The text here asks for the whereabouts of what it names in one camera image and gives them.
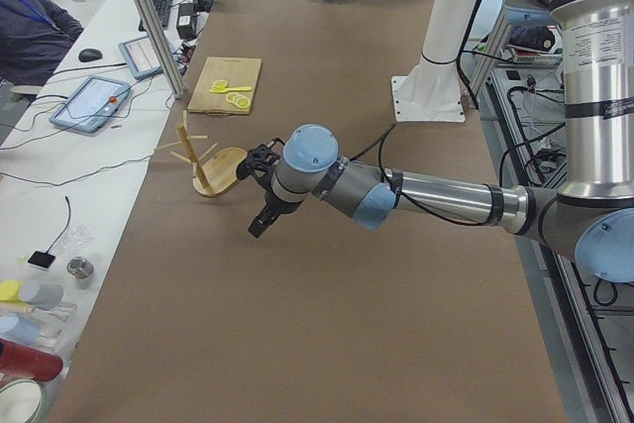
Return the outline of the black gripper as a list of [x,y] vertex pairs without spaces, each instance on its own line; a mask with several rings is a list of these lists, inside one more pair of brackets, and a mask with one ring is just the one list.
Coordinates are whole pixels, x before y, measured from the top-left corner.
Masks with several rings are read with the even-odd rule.
[[[247,151],[247,156],[236,167],[238,180],[245,180],[251,176],[264,190],[270,190],[271,179],[280,161],[280,154],[274,150],[276,145],[284,146],[280,138],[273,138],[265,144]],[[264,208],[253,219],[248,232],[259,238],[279,216],[287,210],[287,203],[275,197],[265,199]]]

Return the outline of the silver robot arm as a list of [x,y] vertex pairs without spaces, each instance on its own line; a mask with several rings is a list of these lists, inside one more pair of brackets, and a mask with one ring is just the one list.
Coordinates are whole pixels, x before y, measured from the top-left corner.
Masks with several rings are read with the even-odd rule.
[[633,279],[633,0],[505,0],[512,23],[561,27],[566,180],[558,188],[474,184],[347,158],[326,128],[248,152],[239,179],[264,189],[261,235],[308,196],[377,228],[396,209],[527,237],[599,279]]

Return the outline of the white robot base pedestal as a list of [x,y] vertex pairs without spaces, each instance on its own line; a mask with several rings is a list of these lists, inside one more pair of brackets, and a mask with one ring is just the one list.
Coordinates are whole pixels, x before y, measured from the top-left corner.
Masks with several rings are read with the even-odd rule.
[[476,3],[477,0],[434,0],[418,64],[408,75],[391,78],[396,121],[466,120],[458,60]]

